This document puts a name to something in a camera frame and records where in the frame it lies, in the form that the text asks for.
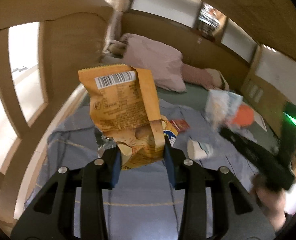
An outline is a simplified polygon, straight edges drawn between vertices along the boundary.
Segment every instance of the gray sheet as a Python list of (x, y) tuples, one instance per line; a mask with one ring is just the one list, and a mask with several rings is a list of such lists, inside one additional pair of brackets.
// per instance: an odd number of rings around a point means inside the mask
[[(168, 119), (185, 119), (190, 129), (180, 133), (174, 144), (187, 156), (187, 140), (214, 144), (214, 136), (201, 112), (187, 106), (176, 106), (160, 100), (161, 114)], [(216, 156), (198, 162), (205, 168), (217, 170), (227, 166), (243, 186), (250, 190), (251, 177), (257, 172), (225, 139), (218, 137)], [(48, 139), (48, 162), (40, 171), (37, 185), (26, 205), (37, 194), (48, 178), (60, 166), (77, 169), (97, 158), (94, 125), (89, 117), (89, 106), (82, 106), (68, 117)], [(170, 187), (162, 161), (137, 169), (122, 171), (115, 189), (104, 190), (106, 224), (110, 240), (177, 239), (180, 227), (184, 191)], [(207, 237), (212, 234), (212, 207), (207, 202)], [(75, 203), (75, 236), (79, 232), (80, 191)]]

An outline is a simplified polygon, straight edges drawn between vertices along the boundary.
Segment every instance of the barcode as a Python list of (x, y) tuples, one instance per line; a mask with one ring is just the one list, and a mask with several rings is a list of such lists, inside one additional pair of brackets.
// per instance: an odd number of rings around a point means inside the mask
[(136, 73), (134, 71), (121, 72), (113, 75), (95, 78), (98, 89), (134, 80), (136, 80)]

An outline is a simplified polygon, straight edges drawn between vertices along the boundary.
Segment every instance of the silver screw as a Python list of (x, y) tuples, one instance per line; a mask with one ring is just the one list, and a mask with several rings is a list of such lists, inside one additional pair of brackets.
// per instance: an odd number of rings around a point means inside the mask
[(184, 163), (184, 165), (191, 166), (193, 164), (193, 160), (191, 160), (191, 159), (185, 159), (183, 161), (183, 163)]
[(220, 172), (223, 174), (227, 174), (229, 173), (229, 169), (226, 166), (222, 166), (220, 167)]
[(95, 160), (95, 165), (100, 166), (100, 165), (103, 165), (103, 164), (104, 164), (104, 160), (103, 159), (96, 159)]
[(61, 174), (63, 174), (63, 173), (66, 173), (67, 170), (68, 170), (67, 167), (60, 167), (60, 168), (58, 169), (58, 172), (61, 173)]

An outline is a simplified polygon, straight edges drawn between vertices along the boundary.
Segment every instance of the green led light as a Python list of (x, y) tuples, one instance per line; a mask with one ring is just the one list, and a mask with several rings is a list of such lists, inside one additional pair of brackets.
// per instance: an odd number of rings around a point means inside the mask
[(286, 112), (283, 112), (287, 117), (290, 118), (290, 121), (293, 122), (296, 125), (296, 119), (294, 119), (293, 117), (291, 117), (290, 115), (288, 115)]

